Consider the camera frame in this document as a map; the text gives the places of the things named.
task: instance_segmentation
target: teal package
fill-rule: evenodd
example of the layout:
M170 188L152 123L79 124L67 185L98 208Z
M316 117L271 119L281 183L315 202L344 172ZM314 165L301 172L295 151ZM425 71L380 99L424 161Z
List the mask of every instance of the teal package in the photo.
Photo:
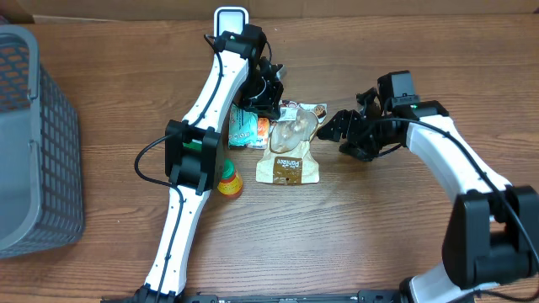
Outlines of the teal package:
M246 112L233 104L228 124L228 148L254 144L257 140L258 120L255 113Z

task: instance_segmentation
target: green bottle cap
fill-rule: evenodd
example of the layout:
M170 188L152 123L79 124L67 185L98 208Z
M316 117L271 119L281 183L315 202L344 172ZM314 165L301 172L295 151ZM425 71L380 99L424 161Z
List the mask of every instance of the green bottle cap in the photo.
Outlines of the green bottle cap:
M234 174L234 163L232 161L226 159L225 160L225 168L222 170L222 178L228 179Z

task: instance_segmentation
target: wooden surface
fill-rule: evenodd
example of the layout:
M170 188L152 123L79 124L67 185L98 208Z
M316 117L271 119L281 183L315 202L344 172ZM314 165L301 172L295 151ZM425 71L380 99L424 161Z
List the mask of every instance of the wooden surface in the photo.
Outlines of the wooden surface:
M513 184L539 189L537 15L253 20L283 98L355 107L355 94L409 69L475 151ZM0 261L0 302L97 302L131 295L152 265L168 191L140 180L136 154L179 120L211 64L211 22L32 25L42 62L80 114L87 230L70 247ZM315 139L320 183L256 183L261 151L228 151L240 199L214 193L191 250L187 291L271 295L391 289L440 261L451 203L401 150L372 163ZM163 176L163 146L141 168ZM527 295L536 279L508 288Z

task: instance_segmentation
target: yellow label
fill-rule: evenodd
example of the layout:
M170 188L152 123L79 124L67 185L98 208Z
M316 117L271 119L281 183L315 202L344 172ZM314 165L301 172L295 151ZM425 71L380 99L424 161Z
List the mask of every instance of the yellow label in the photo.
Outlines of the yellow label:
M217 186L217 189L219 189L219 191L222 192L223 194L236 194L237 192L240 191L240 189L242 189L242 186L243 186L242 177L239 174L234 173L234 179L231 182L229 183L220 182L219 185Z

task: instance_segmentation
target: plastic container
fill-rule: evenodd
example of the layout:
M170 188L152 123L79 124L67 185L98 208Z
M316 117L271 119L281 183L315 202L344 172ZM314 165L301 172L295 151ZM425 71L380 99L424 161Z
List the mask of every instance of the plastic container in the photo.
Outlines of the plastic container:
M226 159L225 167L222 171L221 182L217 186L217 189L224 194L226 197L231 199L236 199L243 192L243 179L242 176L237 172L232 161Z
M0 25L0 258L76 242L83 229L77 113L34 36Z

